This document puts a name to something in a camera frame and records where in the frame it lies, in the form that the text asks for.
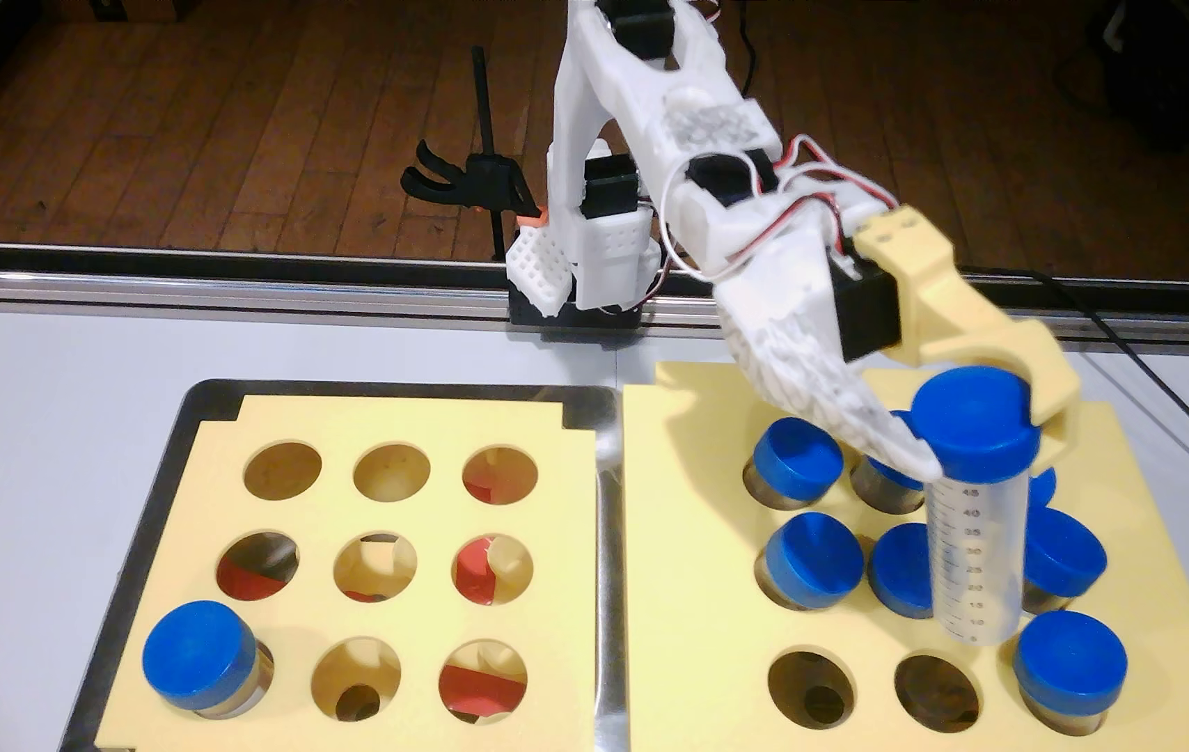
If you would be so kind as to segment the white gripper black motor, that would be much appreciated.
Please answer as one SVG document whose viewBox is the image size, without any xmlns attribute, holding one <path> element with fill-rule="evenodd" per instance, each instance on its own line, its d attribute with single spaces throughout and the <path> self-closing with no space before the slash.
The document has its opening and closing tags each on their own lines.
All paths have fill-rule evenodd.
<svg viewBox="0 0 1189 752">
<path fill-rule="evenodd" d="M 711 292 L 721 328 L 741 337 L 728 350 L 763 402 L 911 480 L 940 480 L 937 456 L 847 365 L 888 347 L 905 366 L 1014 372 L 1042 431 L 1032 471 L 1071 450 L 1081 382 L 1061 344 L 1044 322 L 1006 315 L 973 288 L 954 244 L 914 207 L 872 217 L 850 242 L 829 203 L 798 203 Z"/>
</svg>

